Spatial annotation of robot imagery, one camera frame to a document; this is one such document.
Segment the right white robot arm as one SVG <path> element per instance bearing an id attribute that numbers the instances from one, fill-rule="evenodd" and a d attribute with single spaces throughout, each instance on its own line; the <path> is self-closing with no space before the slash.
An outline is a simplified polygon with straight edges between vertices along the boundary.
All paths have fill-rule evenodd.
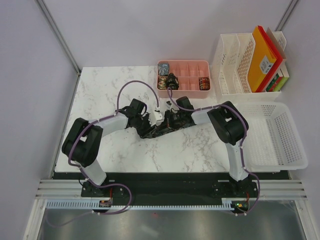
<path id="1" fill-rule="evenodd" d="M 194 109 L 188 97 L 180 97 L 174 102 L 176 112 L 166 110 L 164 120 L 159 125 L 158 135 L 180 129 L 211 123 L 218 138 L 225 143 L 229 160 L 229 183 L 227 189 L 235 197 L 242 196 L 250 185 L 249 172 L 245 167 L 243 142 L 249 124 L 237 108 L 226 101 L 215 107 Z"/>

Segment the dark floral patterned tie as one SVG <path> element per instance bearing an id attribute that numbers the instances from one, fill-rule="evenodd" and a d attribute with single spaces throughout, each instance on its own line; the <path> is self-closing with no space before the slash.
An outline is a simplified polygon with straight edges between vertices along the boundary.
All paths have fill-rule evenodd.
<path id="1" fill-rule="evenodd" d="M 182 129 L 193 127 L 196 124 L 193 121 L 164 121 L 159 126 L 153 125 L 144 125 L 140 128 L 137 128 L 137 134 L 141 139 L 154 139 L 161 137 L 163 135 L 176 132 Z"/>

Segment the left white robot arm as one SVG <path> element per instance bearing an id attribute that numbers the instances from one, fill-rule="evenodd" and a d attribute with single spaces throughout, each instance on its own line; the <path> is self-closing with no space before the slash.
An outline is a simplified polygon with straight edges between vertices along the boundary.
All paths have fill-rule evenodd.
<path id="1" fill-rule="evenodd" d="M 127 128 L 136 129 L 142 139 L 150 138 L 163 120 L 164 115 L 159 107 L 148 113 L 145 103 L 133 99 L 129 106 L 117 109 L 114 114 L 101 119 L 88 121 L 77 118 L 61 151 L 68 157 L 68 163 L 79 168 L 85 178 L 93 183 L 92 191 L 104 197 L 109 193 L 110 185 L 105 181 L 107 175 L 97 160 L 102 138 Z"/>

